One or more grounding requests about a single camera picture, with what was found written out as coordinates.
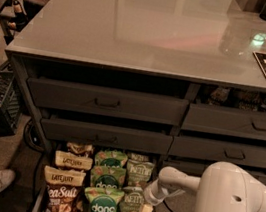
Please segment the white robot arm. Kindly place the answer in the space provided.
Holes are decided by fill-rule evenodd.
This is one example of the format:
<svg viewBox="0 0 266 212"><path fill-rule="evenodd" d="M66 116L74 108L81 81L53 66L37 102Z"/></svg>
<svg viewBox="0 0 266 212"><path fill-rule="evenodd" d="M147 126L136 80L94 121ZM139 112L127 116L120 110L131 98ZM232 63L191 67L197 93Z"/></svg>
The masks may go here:
<svg viewBox="0 0 266 212"><path fill-rule="evenodd" d="M152 206L182 191L196 193L194 212L266 212L266 185L234 163L215 162L199 177L164 167L144 189Z"/></svg>

